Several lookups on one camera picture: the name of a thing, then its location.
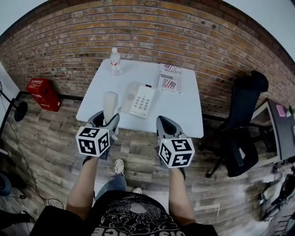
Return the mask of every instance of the wooden floor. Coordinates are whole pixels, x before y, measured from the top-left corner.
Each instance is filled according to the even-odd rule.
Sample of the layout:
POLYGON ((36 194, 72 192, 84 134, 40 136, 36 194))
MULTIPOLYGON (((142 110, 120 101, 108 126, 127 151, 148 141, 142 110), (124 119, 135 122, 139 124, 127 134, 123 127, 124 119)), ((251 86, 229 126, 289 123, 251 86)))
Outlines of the wooden floor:
MULTIPOLYGON (((16 123, 13 111, 9 122, 17 134, 21 150, 26 157, 41 195, 44 198, 57 198, 66 205, 67 197, 82 167, 85 156, 79 154, 75 135, 83 122, 76 120, 81 102, 63 100, 59 112, 41 110, 29 96, 23 96, 29 104, 25 118, 16 123)), ((218 122, 204 122, 205 136, 218 122)), ((18 148, 16 136, 7 123, 1 142, 2 147, 17 164, 16 171, 28 183, 34 184, 26 162, 18 148)), ((214 178, 205 178, 217 158, 209 151, 198 151, 203 140, 193 139, 196 154, 186 169, 186 185, 194 206, 197 221, 213 224, 220 236, 258 235, 268 223, 259 221, 260 208, 257 205, 259 193, 272 181, 272 164, 253 168, 238 177, 229 178, 224 166, 221 166, 214 178)), ((115 142, 108 161, 99 161, 97 167, 95 191, 110 180, 113 175, 114 161, 121 158, 125 162, 125 177, 129 189, 140 186, 144 193, 158 200, 168 210, 168 171, 161 168, 154 148, 156 135, 120 129, 119 140, 115 142)), ((267 155, 260 151, 260 156, 267 155)), ((26 210, 38 218, 44 208, 44 202, 31 187, 24 190, 27 199, 0 198, 0 208, 9 212, 26 210)), ((12 195, 19 195, 13 190, 12 195)), ((57 207, 61 204, 55 200, 57 207)), ((26 224, 13 225, 4 232, 8 235, 28 235, 26 224)))

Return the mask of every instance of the brick wall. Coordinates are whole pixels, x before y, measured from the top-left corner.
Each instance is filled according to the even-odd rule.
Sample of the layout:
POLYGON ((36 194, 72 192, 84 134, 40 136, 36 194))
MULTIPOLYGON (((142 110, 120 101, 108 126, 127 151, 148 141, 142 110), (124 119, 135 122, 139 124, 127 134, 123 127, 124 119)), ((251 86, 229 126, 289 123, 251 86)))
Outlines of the brick wall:
POLYGON ((112 47, 124 59, 193 69, 206 114, 227 116, 232 77, 252 69, 270 85, 259 105, 266 97, 295 104, 293 60, 249 16, 217 0, 48 1, 1 36, 0 61, 23 91, 44 77, 60 94, 84 96, 112 47))

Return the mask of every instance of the telephone handset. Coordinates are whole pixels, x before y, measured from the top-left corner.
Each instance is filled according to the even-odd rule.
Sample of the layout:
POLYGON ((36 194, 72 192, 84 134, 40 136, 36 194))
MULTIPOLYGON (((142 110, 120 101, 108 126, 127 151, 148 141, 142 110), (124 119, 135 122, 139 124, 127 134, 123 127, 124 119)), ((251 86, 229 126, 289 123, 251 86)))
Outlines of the telephone handset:
POLYGON ((127 92, 123 100, 121 111, 127 114, 146 118, 152 103, 155 90, 139 82, 127 85, 127 92))

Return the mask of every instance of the red toolbox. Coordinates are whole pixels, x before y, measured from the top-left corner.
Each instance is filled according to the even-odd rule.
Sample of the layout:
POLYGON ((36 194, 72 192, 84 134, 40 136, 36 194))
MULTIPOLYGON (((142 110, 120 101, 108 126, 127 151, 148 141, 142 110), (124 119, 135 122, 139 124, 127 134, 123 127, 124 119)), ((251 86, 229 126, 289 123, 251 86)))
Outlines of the red toolbox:
POLYGON ((47 79, 32 78, 27 91, 43 109, 53 112, 59 110, 60 100, 47 79))

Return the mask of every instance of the forearm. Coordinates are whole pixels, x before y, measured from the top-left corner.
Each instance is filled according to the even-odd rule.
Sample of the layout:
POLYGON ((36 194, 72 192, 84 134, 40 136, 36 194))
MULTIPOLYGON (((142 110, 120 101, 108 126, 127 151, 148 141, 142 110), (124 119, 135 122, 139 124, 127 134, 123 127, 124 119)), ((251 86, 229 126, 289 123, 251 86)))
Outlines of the forearm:
POLYGON ((169 169, 169 214, 179 225, 195 223, 195 213, 185 187, 183 174, 178 168, 169 169))
POLYGON ((92 207, 98 160, 93 157, 85 162, 68 198, 66 210, 77 214, 82 220, 87 219, 92 207))

